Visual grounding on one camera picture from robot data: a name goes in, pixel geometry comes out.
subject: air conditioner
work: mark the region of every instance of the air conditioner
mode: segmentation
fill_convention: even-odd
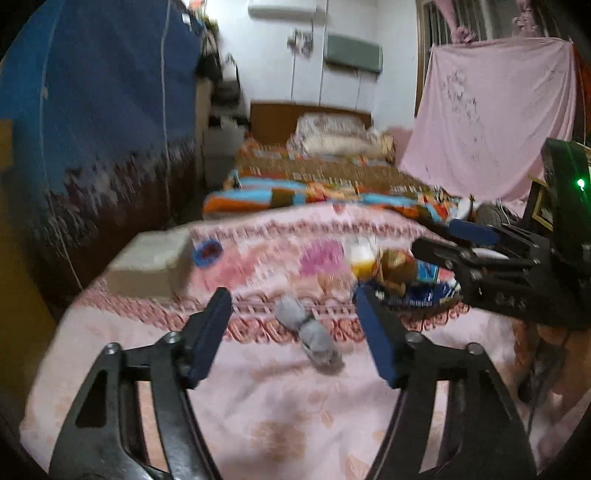
[[[309,0],[251,0],[248,14],[254,18],[308,22],[324,18],[324,10]]]

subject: pink bedsheet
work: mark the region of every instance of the pink bedsheet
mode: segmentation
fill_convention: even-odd
[[[329,204],[188,228],[195,240],[221,240],[225,253],[207,274],[195,269],[185,298],[158,303],[114,297],[98,279],[67,312],[29,397],[21,425],[25,447],[47,469],[71,401],[103,346],[153,343],[166,331],[181,329],[216,287],[226,286],[235,300],[229,329],[210,377],[189,392],[224,478],[364,478],[398,393],[375,371],[351,302],[348,268],[324,259],[345,235],[375,235],[382,246],[408,248],[428,232],[394,212]],[[346,364],[339,375],[319,374],[294,335],[273,317],[274,298],[288,291],[330,329]],[[513,388],[508,319],[460,304],[411,327],[442,345],[480,342]],[[441,440],[445,384],[439,392],[425,468],[435,465]],[[141,401],[151,462],[165,469],[148,385],[141,385]]]
[[[546,138],[571,138],[576,85],[573,46],[556,38],[434,46],[400,169],[453,195],[525,197]]]

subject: bed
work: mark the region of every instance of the bed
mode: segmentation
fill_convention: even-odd
[[[229,327],[209,378],[189,392],[223,477],[363,479],[398,393],[375,370],[351,300],[352,275],[342,257],[332,254],[350,235],[374,236],[381,247],[408,248],[414,238],[434,234],[392,211],[330,203],[181,228],[196,242],[216,238],[223,257],[207,271],[195,269],[176,301],[117,297],[101,277],[87,288],[66,313],[41,364],[21,424],[24,446],[47,469],[72,399],[104,345],[115,341],[133,348],[180,330],[216,287],[225,286],[233,297]],[[330,330],[345,362],[337,375],[316,371],[297,337],[273,316],[274,302],[285,292],[294,293]],[[481,343],[515,390],[509,319],[459,303],[435,317],[406,322],[442,345]],[[424,469],[436,464],[446,389],[445,383],[438,388]],[[139,390],[151,464],[166,469],[149,386],[140,383]],[[547,436],[547,425],[535,425],[531,439],[539,462],[544,460],[539,440],[548,442]]]
[[[302,123],[311,115],[316,120]],[[353,119],[362,131],[351,133],[354,127],[350,125],[330,125],[335,118]],[[315,202],[363,203],[433,223],[446,223],[469,213],[469,199],[462,201],[459,197],[449,196],[445,191],[399,171],[394,165],[392,138],[370,134],[366,129],[371,125],[371,114],[366,112],[317,105],[253,102],[252,137],[246,139],[236,155],[235,167],[223,189],[205,200],[204,218]],[[317,128],[311,137],[324,140],[324,143],[314,145],[316,150],[311,154],[310,143],[307,149],[302,148],[310,139],[302,134],[306,128]],[[351,130],[346,134],[339,131],[348,128]],[[324,153],[331,148],[347,151],[352,147],[341,147],[341,140],[356,141],[357,136],[363,135],[380,142],[381,148],[364,150],[363,144],[361,150],[355,150],[359,148],[356,144],[353,150],[360,154]]]

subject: window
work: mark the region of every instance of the window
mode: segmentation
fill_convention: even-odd
[[[519,16],[515,0],[453,0],[456,24],[470,28],[476,40],[492,40],[513,34],[513,19]],[[538,32],[543,37],[568,40],[542,0],[531,0]],[[415,116],[423,96],[427,68],[433,45],[452,43],[447,21],[433,0],[417,0],[418,15],[418,73]]]

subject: bag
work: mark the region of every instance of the bag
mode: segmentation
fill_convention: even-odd
[[[474,220],[477,225],[484,226],[516,225],[518,221],[519,219],[502,204],[493,205],[492,203],[482,205],[476,211],[476,219]]]
[[[217,52],[216,40],[207,30],[202,34],[201,59],[195,73],[197,77],[207,78],[213,83],[217,83],[223,78],[222,64],[220,62],[220,55]]]
[[[236,107],[240,104],[241,87],[238,66],[234,57],[228,54],[222,65],[222,80],[216,83],[213,90],[212,104]]]

